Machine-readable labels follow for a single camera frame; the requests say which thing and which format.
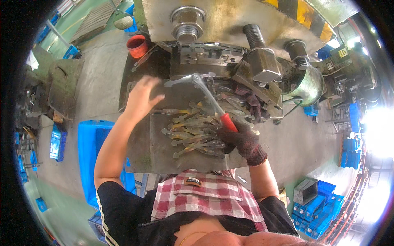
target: red handle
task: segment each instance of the red handle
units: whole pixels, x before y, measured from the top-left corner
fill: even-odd
[[[231,130],[231,131],[235,131],[238,132],[238,129],[235,127],[234,123],[232,122],[232,120],[229,117],[229,113],[225,113],[224,115],[220,116],[221,121],[223,122],[223,125]]]

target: hand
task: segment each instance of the hand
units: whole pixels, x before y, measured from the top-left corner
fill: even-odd
[[[237,147],[238,153],[246,159],[249,166],[258,166],[265,162],[268,155],[258,143],[258,136],[253,134],[248,125],[236,120],[233,120],[233,122],[238,132],[231,131],[225,127],[216,132],[220,140],[226,143],[224,152],[230,153]]]
[[[159,78],[143,76],[130,92],[123,115],[135,121],[135,124],[142,120],[157,103],[165,98],[164,94],[160,94],[153,100],[149,99],[152,89],[160,82]]]

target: red container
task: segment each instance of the red container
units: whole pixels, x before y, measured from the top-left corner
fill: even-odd
[[[131,37],[126,44],[130,55],[134,58],[140,58],[148,51],[148,44],[143,35]]]

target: white stripe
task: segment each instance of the white stripe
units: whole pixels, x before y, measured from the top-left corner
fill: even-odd
[[[108,226],[105,224],[105,221],[104,221],[104,213],[102,212],[102,206],[101,206],[101,203],[100,203],[100,198],[99,198],[98,196],[99,196],[99,195],[98,195],[98,193],[96,192],[97,203],[98,203],[98,207],[99,207],[100,213],[101,213],[102,228],[103,228],[104,234],[105,234],[105,236],[106,236],[105,241],[107,241],[107,243],[108,243],[110,246],[119,246],[119,244],[118,244],[118,243],[112,238],[112,236],[108,233]]]

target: yellow black hazard stripe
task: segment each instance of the yellow black hazard stripe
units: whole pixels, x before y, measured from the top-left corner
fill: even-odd
[[[262,0],[262,2],[273,5],[280,12],[298,21],[323,42],[335,37],[331,26],[304,0]]]

